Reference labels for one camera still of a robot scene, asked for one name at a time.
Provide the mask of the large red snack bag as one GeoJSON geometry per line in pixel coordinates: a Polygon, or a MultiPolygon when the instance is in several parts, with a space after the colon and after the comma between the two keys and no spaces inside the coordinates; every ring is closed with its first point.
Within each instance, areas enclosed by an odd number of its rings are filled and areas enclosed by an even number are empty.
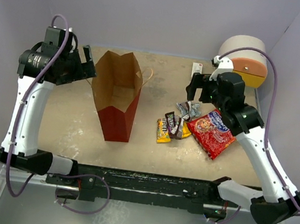
{"type": "Polygon", "coordinates": [[[187,126],[211,160],[216,159],[236,140],[230,129],[223,123],[220,111],[217,109],[190,121],[187,126]]]}

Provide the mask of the yellow candy packet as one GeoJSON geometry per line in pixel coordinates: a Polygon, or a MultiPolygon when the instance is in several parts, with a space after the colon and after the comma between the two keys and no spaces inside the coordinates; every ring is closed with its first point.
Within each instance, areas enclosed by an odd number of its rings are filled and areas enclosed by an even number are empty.
{"type": "Polygon", "coordinates": [[[160,118],[157,120],[157,143],[167,143],[171,142],[171,138],[169,136],[169,131],[167,127],[167,121],[165,118],[160,118]]]}

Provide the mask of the red paper bag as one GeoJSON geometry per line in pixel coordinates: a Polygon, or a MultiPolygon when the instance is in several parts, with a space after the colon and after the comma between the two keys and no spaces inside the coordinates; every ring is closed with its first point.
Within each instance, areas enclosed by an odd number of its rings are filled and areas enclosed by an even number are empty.
{"type": "Polygon", "coordinates": [[[141,70],[135,55],[106,53],[95,65],[91,88],[104,140],[129,142],[142,87],[152,68],[141,70]]]}

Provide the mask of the brown chocolate snack packet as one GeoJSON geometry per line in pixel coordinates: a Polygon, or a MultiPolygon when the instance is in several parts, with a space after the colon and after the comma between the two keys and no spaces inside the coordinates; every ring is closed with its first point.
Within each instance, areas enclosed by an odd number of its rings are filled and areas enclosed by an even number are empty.
{"type": "Polygon", "coordinates": [[[184,119],[181,117],[176,117],[174,111],[166,113],[165,118],[167,121],[170,138],[181,140],[183,135],[184,119]]]}

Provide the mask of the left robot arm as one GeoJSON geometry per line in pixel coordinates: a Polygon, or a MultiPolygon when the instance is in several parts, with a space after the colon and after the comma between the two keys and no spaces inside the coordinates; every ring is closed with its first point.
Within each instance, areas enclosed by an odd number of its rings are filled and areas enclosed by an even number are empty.
{"type": "Polygon", "coordinates": [[[37,175],[58,174],[65,185],[78,179],[76,161],[38,149],[38,134],[48,98],[57,85],[95,77],[90,46],[83,46],[81,61],[78,39],[73,32],[58,58],[65,31],[48,27],[43,42],[19,57],[18,91],[8,132],[0,145],[0,163],[37,175]]]}

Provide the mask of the yellow snack packet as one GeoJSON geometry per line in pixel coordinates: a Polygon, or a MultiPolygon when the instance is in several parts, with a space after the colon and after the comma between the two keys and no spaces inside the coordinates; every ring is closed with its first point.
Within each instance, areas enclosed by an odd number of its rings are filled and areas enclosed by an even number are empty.
{"type": "Polygon", "coordinates": [[[187,122],[183,123],[182,139],[191,135],[190,130],[188,129],[187,122]]]}

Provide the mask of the white blue snack packet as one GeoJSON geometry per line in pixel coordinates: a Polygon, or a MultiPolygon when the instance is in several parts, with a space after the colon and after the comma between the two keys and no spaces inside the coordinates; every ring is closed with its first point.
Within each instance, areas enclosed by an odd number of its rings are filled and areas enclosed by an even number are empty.
{"type": "Polygon", "coordinates": [[[195,117],[201,115],[200,104],[186,101],[182,103],[176,103],[178,110],[180,110],[180,118],[187,120],[188,122],[193,120],[195,117]]]}

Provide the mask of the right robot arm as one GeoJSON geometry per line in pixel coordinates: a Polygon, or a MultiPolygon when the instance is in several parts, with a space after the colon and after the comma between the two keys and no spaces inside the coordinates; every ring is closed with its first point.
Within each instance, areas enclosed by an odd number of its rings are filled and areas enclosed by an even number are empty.
{"type": "Polygon", "coordinates": [[[247,154],[261,183],[261,190],[238,184],[229,177],[215,180],[208,191],[213,204],[229,201],[252,214],[256,224],[278,224],[300,212],[300,191],[290,181],[270,148],[258,110],[245,103],[245,82],[239,74],[226,72],[211,80],[208,74],[194,73],[186,87],[187,100],[195,98],[213,104],[222,123],[236,137],[247,154]]]}

